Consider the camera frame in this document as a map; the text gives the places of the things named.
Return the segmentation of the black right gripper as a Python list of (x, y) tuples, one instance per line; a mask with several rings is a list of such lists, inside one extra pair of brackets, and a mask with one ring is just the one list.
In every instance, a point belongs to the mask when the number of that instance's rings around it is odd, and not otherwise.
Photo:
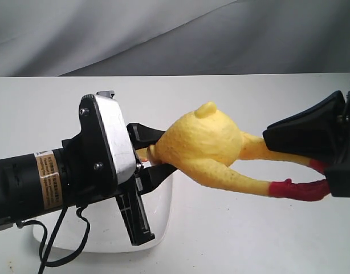
[(331, 195), (350, 198), (350, 91), (335, 91), (318, 104), (263, 131), (271, 151), (333, 163), (325, 171)]

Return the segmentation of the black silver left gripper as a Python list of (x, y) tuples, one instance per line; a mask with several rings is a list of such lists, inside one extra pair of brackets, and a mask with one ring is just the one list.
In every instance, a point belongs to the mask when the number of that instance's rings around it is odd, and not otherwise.
[(154, 239), (140, 195), (154, 191), (177, 168), (160, 164), (138, 175), (134, 149), (156, 144), (165, 132), (140, 123), (126, 126), (114, 95), (99, 91), (80, 100), (80, 132), (62, 143), (72, 179), (70, 199), (85, 207), (115, 198), (131, 244), (139, 246)]

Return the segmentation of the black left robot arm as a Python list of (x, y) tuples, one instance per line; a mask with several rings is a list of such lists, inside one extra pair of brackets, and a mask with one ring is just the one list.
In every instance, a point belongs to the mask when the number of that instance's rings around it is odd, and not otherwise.
[(137, 151), (162, 131), (126, 124), (112, 91), (81, 98), (81, 130), (62, 147), (0, 160), (0, 230), (68, 207), (115, 198), (132, 245), (154, 239), (141, 197), (175, 167), (143, 167)]

